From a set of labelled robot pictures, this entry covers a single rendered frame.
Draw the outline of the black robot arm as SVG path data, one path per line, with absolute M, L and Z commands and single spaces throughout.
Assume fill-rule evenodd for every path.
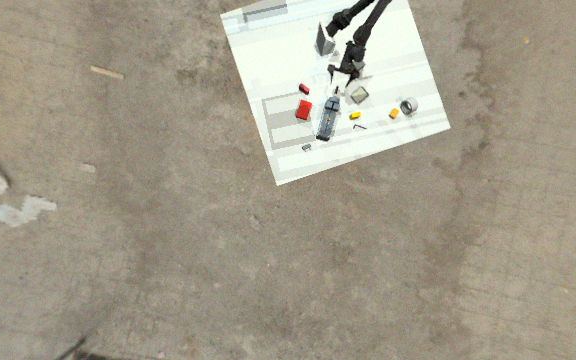
M 337 31 L 343 31 L 347 26 L 351 24 L 352 19 L 362 12 L 375 0 L 359 0 L 356 4 L 349 8 L 344 9 L 341 12 L 337 12 L 332 17 L 332 20 L 324 27 L 328 37 L 332 37 L 337 34 Z M 354 32 L 353 41 L 345 43 L 346 48 L 343 56 L 354 60 L 355 62 L 361 62 L 365 57 L 366 44 L 371 35 L 371 31 L 383 10 L 392 2 L 392 0 L 378 0 L 374 9 L 364 22 L 360 25 Z M 355 44 L 354 44 L 354 43 Z M 346 59 L 342 61 L 340 65 L 340 73 L 348 74 L 352 73 L 354 65 L 351 65 L 352 61 L 346 62 Z

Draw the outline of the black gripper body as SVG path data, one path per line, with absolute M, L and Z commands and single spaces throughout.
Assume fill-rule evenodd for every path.
M 346 59 L 346 62 L 352 61 L 352 59 L 343 56 L 343 57 L 342 57 L 342 60 L 341 60 L 341 63 L 342 63 L 342 61 L 345 60 L 345 59 Z M 340 63 L 340 65 L 341 65 L 341 63 Z M 338 72 L 339 72 L 339 70 L 340 70 L 340 68 L 335 67 L 335 65 L 333 65 L 333 64 L 328 64 L 327 71 L 329 71 L 329 72 L 338 71 Z M 350 74 L 351 77 L 358 78 L 360 73 L 359 73 L 359 71 L 357 71 L 357 70 L 353 70 L 352 73 L 348 72 L 348 74 Z

